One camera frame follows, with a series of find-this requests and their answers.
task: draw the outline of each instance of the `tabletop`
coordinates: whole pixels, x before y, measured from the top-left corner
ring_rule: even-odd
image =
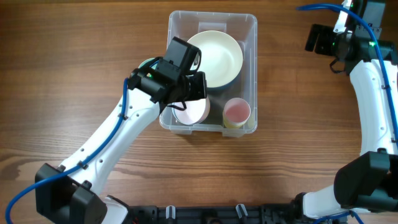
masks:
[[[7,203],[33,183],[42,164],[59,165],[105,120],[131,70],[164,54],[175,10],[257,17],[258,128],[241,138],[182,136],[155,121],[122,156],[101,196],[159,207],[260,205],[333,184],[337,170],[359,156],[361,125],[349,77],[330,71],[331,57],[304,51],[311,25],[333,26],[337,18],[295,10],[314,2],[0,5],[0,223]],[[398,1],[387,1],[382,39],[398,43],[396,11]],[[17,202],[12,218],[49,222],[37,214],[34,193]],[[397,217],[363,219],[396,223]]]

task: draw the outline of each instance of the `plastic container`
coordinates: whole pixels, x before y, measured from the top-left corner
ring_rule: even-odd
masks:
[[[211,109],[203,122],[184,125],[173,116],[171,108],[166,108],[160,115],[160,125],[175,134],[219,131],[226,137],[241,137],[253,133],[257,128],[257,19],[251,14],[174,11],[169,18],[167,45],[173,37],[187,41],[206,30],[225,32],[238,42],[243,53],[242,69],[230,84],[208,91]],[[224,105],[232,98],[243,98],[251,109],[250,118],[239,129],[229,129],[223,124]]]

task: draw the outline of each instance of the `cable clip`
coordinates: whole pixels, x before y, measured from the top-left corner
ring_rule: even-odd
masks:
[[[123,117],[123,120],[127,120],[129,118],[128,116],[126,116],[122,113],[119,113],[118,117],[121,117],[121,116]]]
[[[86,165],[83,165],[83,162],[82,162],[82,161],[79,161],[79,162],[77,163],[77,165],[80,166],[80,168],[82,168],[83,170],[86,170],[87,167],[88,167],[87,164],[86,164]]]

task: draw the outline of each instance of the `storage box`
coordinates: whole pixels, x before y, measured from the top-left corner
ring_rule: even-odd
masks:
[[[257,128],[257,19],[251,14],[174,11],[169,18],[167,45],[173,37],[187,41],[206,30],[225,32],[238,42],[243,53],[242,69],[230,84],[208,90],[210,113],[202,123],[192,126],[181,124],[173,116],[172,109],[166,108],[160,115],[160,125],[175,134],[219,131],[226,137],[241,137],[253,133]],[[251,116],[240,129],[228,129],[223,125],[223,108],[228,100],[235,97],[249,103]]]

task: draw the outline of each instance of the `wooden table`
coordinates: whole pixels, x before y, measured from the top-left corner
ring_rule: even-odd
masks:
[[[297,1],[149,1],[0,6],[1,219],[39,167],[57,166],[110,114],[122,82],[143,60],[163,55],[174,10],[242,12],[258,19],[258,120],[242,138],[178,136],[153,122],[109,176],[103,195],[130,205],[260,205],[289,202],[333,183],[357,158],[361,129],[346,75],[330,57],[304,51],[313,23],[337,15],[298,12]],[[398,43],[397,1],[388,1],[382,38]],[[34,194],[16,223],[48,223]],[[397,216],[363,215],[366,223]]]

